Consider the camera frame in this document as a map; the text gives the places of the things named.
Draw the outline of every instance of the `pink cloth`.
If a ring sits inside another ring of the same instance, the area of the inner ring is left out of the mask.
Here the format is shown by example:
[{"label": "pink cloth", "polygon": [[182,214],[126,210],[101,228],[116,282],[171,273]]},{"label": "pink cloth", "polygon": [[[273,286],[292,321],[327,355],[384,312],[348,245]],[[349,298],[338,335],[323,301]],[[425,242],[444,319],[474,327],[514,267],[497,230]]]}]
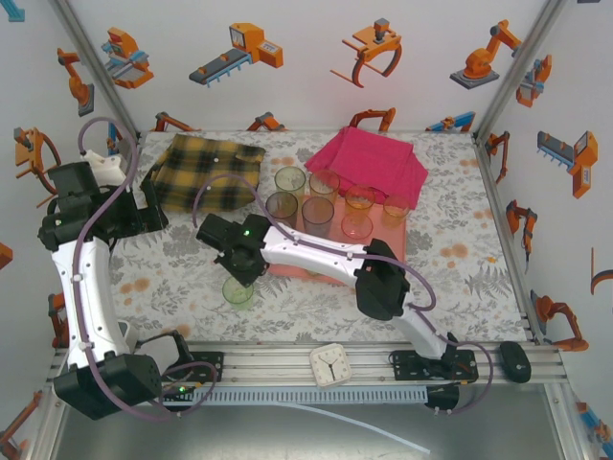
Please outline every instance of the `pink cloth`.
[{"label": "pink cloth", "polygon": [[376,202],[389,195],[404,196],[416,209],[428,176],[413,153],[413,144],[372,134],[356,127],[342,128],[305,163],[312,173],[332,170],[341,178],[340,195],[354,184],[375,189]]}]

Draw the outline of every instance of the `clear plastic cup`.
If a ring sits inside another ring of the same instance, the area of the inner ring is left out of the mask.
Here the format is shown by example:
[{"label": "clear plastic cup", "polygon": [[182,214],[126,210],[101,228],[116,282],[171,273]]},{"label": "clear plastic cup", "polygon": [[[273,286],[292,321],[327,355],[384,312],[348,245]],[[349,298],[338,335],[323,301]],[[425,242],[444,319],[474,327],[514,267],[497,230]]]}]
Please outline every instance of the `clear plastic cup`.
[{"label": "clear plastic cup", "polygon": [[325,198],[312,196],[303,204],[303,223],[309,235],[327,238],[333,217],[334,205]]},{"label": "clear plastic cup", "polygon": [[375,192],[367,185],[353,185],[345,193],[345,213],[371,212],[375,204]]},{"label": "clear plastic cup", "polygon": [[305,184],[307,177],[305,172],[295,166],[286,166],[281,168],[275,174],[275,186],[277,192],[289,192],[296,196],[298,202],[302,202],[305,195]]},{"label": "clear plastic cup", "polygon": [[330,170],[314,172],[308,179],[310,195],[325,198],[332,204],[336,202],[336,197],[338,196],[338,189],[340,186],[340,177],[336,172]]},{"label": "clear plastic cup", "polygon": [[404,196],[389,195],[383,202],[381,223],[387,228],[399,227],[411,211],[411,204]]},{"label": "clear plastic cup", "polygon": [[341,229],[352,240],[365,240],[373,233],[373,221],[364,213],[350,213],[343,217]]},{"label": "clear plastic cup", "polygon": [[228,278],[221,288],[223,298],[237,310],[249,310],[253,307],[253,285],[245,287],[233,276]]},{"label": "clear plastic cup", "polygon": [[276,192],[266,200],[266,210],[277,222],[296,229],[298,199],[290,192]]}]

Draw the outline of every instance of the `square clock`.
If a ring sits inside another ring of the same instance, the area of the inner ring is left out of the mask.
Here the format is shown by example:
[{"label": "square clock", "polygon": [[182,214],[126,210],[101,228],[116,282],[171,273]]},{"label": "square clock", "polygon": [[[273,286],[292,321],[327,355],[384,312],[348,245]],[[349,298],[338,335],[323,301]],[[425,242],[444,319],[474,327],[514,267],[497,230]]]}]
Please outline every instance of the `square clock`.
[{"label": "square clock", "polygon": [[316,348],[310,352],[309,360],[317,386],[322,388],[340,385],[352,377],[345,349],[338,343]]}]

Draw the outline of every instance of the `yellow plaid cloth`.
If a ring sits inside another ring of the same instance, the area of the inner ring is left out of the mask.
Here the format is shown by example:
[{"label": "yellow plaid cloth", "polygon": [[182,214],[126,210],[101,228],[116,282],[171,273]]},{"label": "yellow plaid cloth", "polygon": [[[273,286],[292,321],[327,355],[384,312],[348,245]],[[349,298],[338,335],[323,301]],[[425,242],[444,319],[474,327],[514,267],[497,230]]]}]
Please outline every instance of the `yellow plaid cloth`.
[{"label": "yellow plaid cloth", "polygon": [[[191,212],[200,187],[216,175],[236,174],[258,187],[265,152],[261,147],[177,134],[145,180],[151,180],[165,210]],[[209,213],[232,211],[253,200],[242,182],[224,177],[204,192],[198,209]]]}]

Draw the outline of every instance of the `pink tray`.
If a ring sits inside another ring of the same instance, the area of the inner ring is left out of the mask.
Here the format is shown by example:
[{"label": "pink tray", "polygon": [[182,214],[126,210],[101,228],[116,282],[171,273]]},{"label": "pink tray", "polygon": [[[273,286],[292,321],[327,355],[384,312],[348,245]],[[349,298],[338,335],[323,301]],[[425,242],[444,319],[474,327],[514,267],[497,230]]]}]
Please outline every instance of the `pink tray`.
[{"label": "pink tray", "polygon": [[[405,254],[406,254],[406,219],[395,228],[387,228],[384,227],[381,223],[381,217],[385,211],[383,211],[383,206],[380,204],[375,204],[373,209],[371,209],[369,218],[373,221],[373,233],[370,237],[365,240],[354,240],[352,238],[347,237],[343,230],[341,229],[341,221],[345,216],[345,198],[336,198],[336,203],[334,204],[334,218],[332,219],[332,227],[329,230],[328,239],[333,240],[335,242],[348,242],[351,244],[368,244],[371,242],[371,239],[377,238],[378,240],[383,240],[389,244],[396,255],[396,258],[405,262]],[[303,226],[302,215],[298,216],[298,221],[296,224],[296,230],[304,232],[305,227]],[[290,276],[292,278],[303,278],[311,281],[321,281],[324,283],[333,283],[335,285],[341,285],[340,281],[337,281],[329,276],[324,275],[311,275],[303,268],[299,268],[297,266],[290,265],[280,265],[280,264],[272,264],[268,271],[273,275],[279,276]]]}]

